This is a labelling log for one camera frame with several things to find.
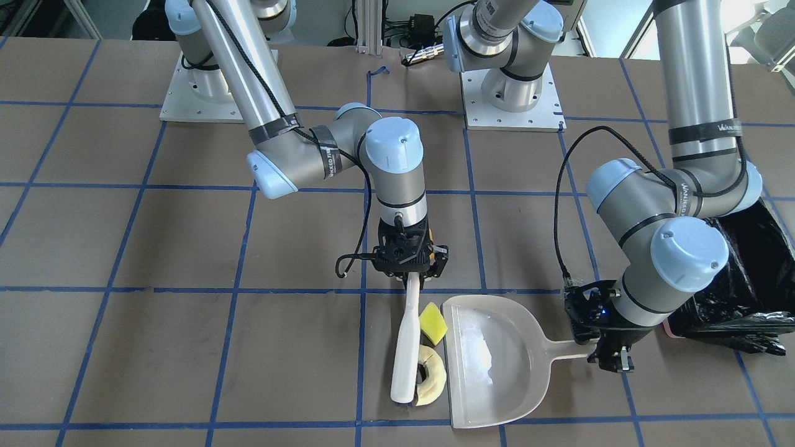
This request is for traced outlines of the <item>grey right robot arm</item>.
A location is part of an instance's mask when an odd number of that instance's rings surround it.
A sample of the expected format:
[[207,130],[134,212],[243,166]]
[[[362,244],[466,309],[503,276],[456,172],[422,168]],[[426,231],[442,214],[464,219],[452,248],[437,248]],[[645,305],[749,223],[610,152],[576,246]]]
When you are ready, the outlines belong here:
[[430,229],[419,127],[360,102],[343,105],[325,124],[307,125],[269,44],[295,14],[293,1],[165,2],[183,68],[219,75],[222,93],[235,102],[253,145],[247,164],[263,194],[276,199],[356,168],[367,203],[379,208],[378,239],[365,249],[359,238],[340,259],[369,261],[406,284],[440,277],[449,252]]

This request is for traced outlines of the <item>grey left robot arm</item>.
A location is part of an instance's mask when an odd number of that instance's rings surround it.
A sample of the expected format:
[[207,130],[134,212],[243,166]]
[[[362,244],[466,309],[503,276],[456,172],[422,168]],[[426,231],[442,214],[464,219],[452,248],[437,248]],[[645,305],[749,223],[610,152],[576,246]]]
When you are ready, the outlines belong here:
[[[566,311],[577,343],[596,340],[589,363],[630,373],[632,345],[712,283],[728,261],[726,238],[707,224],[752,206],[763,178],[747,160],[730,79],[719,1],[653,1],[663,65],[672,167],[656,169],[632,145],[634,160],[608,161],[586,184],[593,209],[629,265],[614,282],[577,286],[560,253],[559,208],[553,243]],[[497,109],[530,107],[522,85],[538,84],[563,31],[543,1],[476,1],[443,25],[454,73],[486,69],[482,92]]]

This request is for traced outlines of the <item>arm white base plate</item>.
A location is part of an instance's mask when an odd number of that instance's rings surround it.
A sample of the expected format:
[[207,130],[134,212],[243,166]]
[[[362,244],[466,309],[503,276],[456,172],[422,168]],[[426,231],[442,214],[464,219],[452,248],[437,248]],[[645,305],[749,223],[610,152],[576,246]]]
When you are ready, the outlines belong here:
[[566,129],[550,65],[529,82],[511,79],[497,68],[466,71],[460,78],[469,130]]
[[187,60],[177,60],[160,119],[167,122],[242,124],[242,115],[221,70],[187,67]]

